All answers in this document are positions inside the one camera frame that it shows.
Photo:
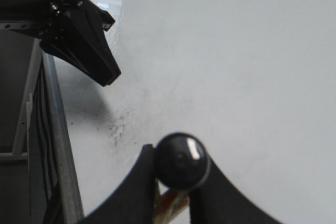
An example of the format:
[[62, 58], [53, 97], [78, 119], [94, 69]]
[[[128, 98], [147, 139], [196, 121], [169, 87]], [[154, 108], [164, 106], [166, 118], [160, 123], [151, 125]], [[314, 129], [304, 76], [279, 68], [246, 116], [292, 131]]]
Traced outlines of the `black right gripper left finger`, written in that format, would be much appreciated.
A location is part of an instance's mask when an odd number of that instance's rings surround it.
[[154, 147], [147, 144], [119, 187], [83, 222], [152, 223], [154, 195]]

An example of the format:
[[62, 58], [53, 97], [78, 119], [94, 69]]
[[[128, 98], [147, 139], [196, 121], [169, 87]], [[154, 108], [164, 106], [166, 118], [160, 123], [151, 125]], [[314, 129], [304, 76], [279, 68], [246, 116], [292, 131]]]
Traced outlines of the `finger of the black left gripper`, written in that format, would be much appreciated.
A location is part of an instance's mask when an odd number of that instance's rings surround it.
[[116, 22], [115, 19], [106, 10], [98, 8], [97, 12], [98, 12], [97, 30], [109, 31], [110, 28]]
[[99, 8], [90, 0], [71, 0], [53, 19], [40, 41], [42, 50], [73, 65], [105, 87], [121, 74], [107, 43], [97, 30]]

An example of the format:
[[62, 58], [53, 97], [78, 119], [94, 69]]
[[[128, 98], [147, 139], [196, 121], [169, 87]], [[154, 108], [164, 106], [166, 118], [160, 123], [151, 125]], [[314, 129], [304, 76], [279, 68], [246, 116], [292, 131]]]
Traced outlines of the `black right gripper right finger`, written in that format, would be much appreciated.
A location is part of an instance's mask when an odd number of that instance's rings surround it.
[[212, 159], [189, 163], [198, 182], [189, 192], [191, 223], [280, 223], [243, 195]]

